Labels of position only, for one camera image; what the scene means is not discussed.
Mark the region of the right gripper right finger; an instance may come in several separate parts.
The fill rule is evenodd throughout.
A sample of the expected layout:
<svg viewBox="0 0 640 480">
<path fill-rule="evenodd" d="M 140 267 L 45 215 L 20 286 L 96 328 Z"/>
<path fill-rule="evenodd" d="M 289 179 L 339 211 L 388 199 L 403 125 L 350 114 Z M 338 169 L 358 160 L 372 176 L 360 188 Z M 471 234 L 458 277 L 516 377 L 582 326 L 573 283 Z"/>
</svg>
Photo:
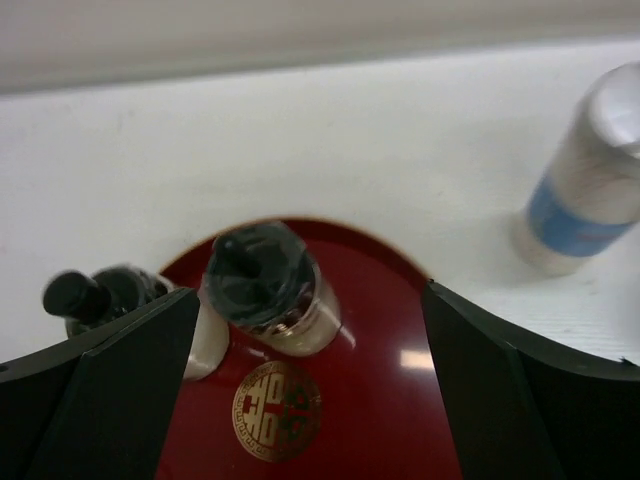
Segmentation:
<svg viewBox="0 0 640 480">
<path fill-rule="evenodd" d="M 638 365 L 533 333 L 437 282 L 422 310 L 464 478 L 638 478 Z"/>
</svg>

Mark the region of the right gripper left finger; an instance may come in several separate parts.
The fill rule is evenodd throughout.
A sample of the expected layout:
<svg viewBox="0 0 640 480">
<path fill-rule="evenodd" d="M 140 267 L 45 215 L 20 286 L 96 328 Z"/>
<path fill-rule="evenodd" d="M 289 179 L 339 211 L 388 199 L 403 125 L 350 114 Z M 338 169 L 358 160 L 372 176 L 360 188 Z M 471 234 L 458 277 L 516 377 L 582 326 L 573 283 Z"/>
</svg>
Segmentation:
<svg viewBox="0 0 640 480">
<path fill-rule="evenodd" d="M 3 363 L 2 478 L 154 478 L 199 306 L 180 288 Z"/>
</svg>

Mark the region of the black-capped spice bottle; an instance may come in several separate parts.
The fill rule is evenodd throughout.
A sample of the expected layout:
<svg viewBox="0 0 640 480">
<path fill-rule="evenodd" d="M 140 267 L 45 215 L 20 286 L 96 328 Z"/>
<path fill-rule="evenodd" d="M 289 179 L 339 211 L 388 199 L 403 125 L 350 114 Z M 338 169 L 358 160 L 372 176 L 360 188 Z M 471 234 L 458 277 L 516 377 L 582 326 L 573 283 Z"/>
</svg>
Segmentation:
<svg viewBox="0 0 640 480">
<path fill-rule="evenodd" d="M 65 322 L 68 337 L 106 325 L 169 293 L 177 286 L 167 278 L 131 264 L 104 268 L 88 276 L 63 271 L 46 285 L 44 310 Z M 183 378 L 200 380 L 222 363 L 230 345 L 228 324 L 199 307 Z"/>
</svg>

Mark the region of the black-capped condiment bottle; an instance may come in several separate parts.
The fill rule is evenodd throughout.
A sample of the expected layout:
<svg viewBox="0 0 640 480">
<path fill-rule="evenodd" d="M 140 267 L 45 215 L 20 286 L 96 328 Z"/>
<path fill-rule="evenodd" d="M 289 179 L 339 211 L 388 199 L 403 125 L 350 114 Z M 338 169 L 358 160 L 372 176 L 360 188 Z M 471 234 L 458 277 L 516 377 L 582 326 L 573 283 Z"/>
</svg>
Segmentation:
<svg viewBox="0 0 640 480">
<path fill-rule="evenodd" d="M 211 313 L 292 357 L 320 352 L 342 325 L 338 299 L 318 262 L 281 221 L 217 236 L 201 292 Z"/>
</svg>

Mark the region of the white blue-labelled cylinder bottle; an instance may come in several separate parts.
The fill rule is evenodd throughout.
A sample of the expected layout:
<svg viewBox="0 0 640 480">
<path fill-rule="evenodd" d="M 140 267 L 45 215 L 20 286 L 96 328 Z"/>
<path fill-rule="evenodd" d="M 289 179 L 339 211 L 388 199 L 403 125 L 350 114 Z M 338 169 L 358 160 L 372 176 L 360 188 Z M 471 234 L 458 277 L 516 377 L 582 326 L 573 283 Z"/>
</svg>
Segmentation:
<svg viewBox="0 0 640 480">
<path fill-rule="evenodd" d="M 639 65 L 598 78 L 516 220 L 521 257 L 548 275 L 575 272 L 639 222 Z"/>
</svg>

